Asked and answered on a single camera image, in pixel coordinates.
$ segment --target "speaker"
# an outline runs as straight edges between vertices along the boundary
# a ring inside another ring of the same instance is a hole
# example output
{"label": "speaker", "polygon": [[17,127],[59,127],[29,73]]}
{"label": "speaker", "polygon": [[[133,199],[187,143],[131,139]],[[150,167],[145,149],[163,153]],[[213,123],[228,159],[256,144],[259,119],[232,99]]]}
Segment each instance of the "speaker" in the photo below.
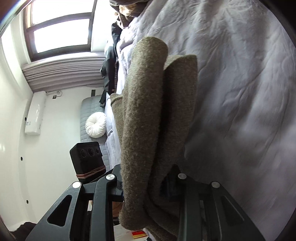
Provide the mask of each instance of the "speaker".
{"label": "speaker", "polygon": [[98,142],[77,143],[70,156],[77,175],[83,184],[89,183],[106,172]]}

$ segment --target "window pane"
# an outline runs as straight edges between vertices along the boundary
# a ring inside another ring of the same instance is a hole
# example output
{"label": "window pane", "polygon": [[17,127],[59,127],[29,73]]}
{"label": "window pane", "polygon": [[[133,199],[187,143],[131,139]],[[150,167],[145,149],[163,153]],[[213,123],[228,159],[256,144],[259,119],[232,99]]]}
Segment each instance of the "window pane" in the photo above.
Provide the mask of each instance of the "window pane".
{"label": "window pane", "polygon": [[57,23],[34,31],[38,53],[65,46],[85,45],[88,36],[89,19]]}
{"label": "window pane", "polygon": [[94,0],[35,0],[32,9],[33,24],[68,14],[92,12]]}

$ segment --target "air conditioner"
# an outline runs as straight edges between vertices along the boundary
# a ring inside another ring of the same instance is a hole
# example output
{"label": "air conditioner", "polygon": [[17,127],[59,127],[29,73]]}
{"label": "air conditioner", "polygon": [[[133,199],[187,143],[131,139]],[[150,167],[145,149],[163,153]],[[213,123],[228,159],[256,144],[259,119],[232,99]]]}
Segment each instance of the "air conditioner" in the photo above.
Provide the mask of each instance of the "air conditioner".
{"label": "air conditioner", "polygon": [[40,91],[33,95],[27,116],[25,133],[28,135],[40,135],[43,112],[45,108],[46,92]]}

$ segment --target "window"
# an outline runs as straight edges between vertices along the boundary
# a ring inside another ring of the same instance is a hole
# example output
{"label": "window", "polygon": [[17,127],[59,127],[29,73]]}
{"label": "window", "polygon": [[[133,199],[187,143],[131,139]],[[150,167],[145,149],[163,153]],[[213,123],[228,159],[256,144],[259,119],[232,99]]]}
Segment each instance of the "window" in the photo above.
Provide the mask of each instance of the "window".
{"label": "window", "polygon": [[88,52],[97,0],[34,0],[25,9],[24,33],[31,61]]}

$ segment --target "silver screw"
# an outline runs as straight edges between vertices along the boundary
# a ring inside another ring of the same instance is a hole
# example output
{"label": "silver screw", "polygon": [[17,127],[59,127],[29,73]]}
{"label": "silver screw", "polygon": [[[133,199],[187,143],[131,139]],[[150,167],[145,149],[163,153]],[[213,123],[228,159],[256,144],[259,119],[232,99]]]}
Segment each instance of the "silver screw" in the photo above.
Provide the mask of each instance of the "silver screw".
{"label": "silver screw", "polygon": [[108,174],[107,176],[106,176],[106,179],[107,180],[113,180],[115,178],[115,176],[113,175],[113,174]]}
{"label": "silver screw", "polygon": [[74,182],[73,184],[72,184],[72,187],[73,188],[79,188],[81,186],[81,182]]}
{"label": "silver screw", "polygon": [[178,178],[184,180],[184,179],[187,178],[187,176],[186,176],[186,174],[184,174],[184,173],[179,173],[179,174],[178,174]]}
{"label": "silver screw", "polygon": [[212,182],[212,187],[213,188],[219,188],[220,187],[220,183],[219,182]]}

